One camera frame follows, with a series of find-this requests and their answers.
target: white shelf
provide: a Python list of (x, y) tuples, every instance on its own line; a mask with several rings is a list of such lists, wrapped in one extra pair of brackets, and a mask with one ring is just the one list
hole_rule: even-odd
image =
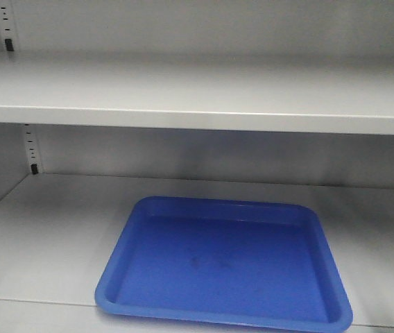
[[(310, 207), (325, 229), (354, 311), (354, 324), (394, 327), (394, 190), (388, 189), (29, 176), (0, 202), (0, 300), (57, 303), (66, 311), (84, 311), (88, 319), (73, 318), (85, 323), (106, 327), (112, 321), (118, 326), (119, 319), (95, 308), (77, 307), (95, 306), (96, 284), (133, 205), (152, 195)], [(122, 327), (138, 330), (134, 328), (137, 321), (121, 320)]]
[(0, 122), (394, 135), (394, 60), (0, 53)]
[[(0, 300), (0, 333), (281, 333), (149, 318), (110, 316), (96, 307)], [(347, 333), (394, 333), (390, 327), (351, 326)]]

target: metal shelving unit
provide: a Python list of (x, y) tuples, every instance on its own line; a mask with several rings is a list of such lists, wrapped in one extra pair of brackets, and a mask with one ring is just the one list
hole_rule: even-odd
[(0, 332), (259, 332), (96, 308), (151, 195), (310, 207), (394, 332), (394, 1), (0, 0)]

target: blue plastic tray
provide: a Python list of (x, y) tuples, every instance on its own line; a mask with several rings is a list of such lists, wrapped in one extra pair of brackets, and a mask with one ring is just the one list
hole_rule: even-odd
[(145, 198), (95, 298), (131, 316), (331, 333), (352, 322), (318, 218), (297, 205)]

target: stain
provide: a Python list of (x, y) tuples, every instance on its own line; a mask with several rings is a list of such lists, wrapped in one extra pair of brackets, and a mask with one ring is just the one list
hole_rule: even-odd
[(229, 262), (226, 261), (226, 260), (218, 259), (218, 260), (217, 260), (217, 263), (219, 264), (219, 266), (220, 266), (221, 268), (228, 268), (228, 269), (231, 269), (231, 268), (232, 268), (231, 263), (229, 263)]
[(189, 262), (191, 263), (192, 268), (199, 269), (200, 268), (200, 260), (197, 257), (192, 257)]

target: black clip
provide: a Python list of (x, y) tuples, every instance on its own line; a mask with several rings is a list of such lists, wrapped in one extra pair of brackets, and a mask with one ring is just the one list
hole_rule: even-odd
[(38, 174), (38, 165), (36, 164), (31, 164), (31, 171), (33, 175)]
[(13, 52), (14, 51), (14, 44), (12, 43), (12, 40), (10, 38), (6, 38), (4, 40), (4, 44), (6, 46), (6, 51), (7, 52)]

